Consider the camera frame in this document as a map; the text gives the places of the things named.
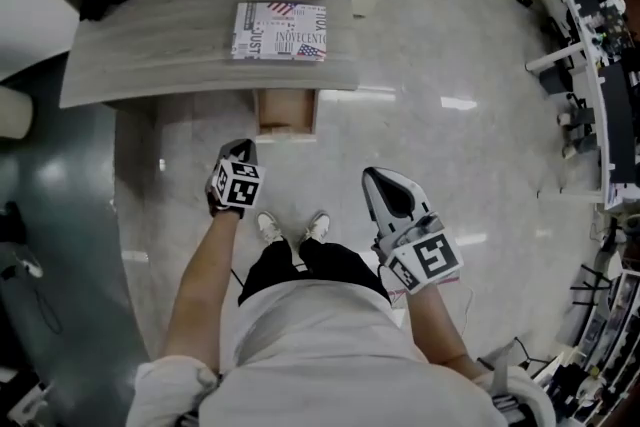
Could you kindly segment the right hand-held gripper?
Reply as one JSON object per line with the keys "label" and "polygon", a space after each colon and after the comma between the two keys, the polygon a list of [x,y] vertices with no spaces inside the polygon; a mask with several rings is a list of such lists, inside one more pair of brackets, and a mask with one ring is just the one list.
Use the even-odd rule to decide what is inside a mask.
{"label": "right hand-held gripper", "polygon": [[374,249],[381,263],[414,295],[463,266],[454,240],[415,181],[391,169],[367,167],[361,185],[378,227]]}

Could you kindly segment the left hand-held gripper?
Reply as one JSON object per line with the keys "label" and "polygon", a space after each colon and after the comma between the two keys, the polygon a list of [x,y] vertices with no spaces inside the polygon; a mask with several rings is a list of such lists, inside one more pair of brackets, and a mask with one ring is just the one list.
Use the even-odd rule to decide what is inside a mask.
{"label": "left hand-held gripper", "polygon": [[256,143],[252,139],[235,139],[219,151],[218,162],[205,185],[209,213],[215,217],[223,211],[244,215],[256,206],[266,170],[257,166]]}

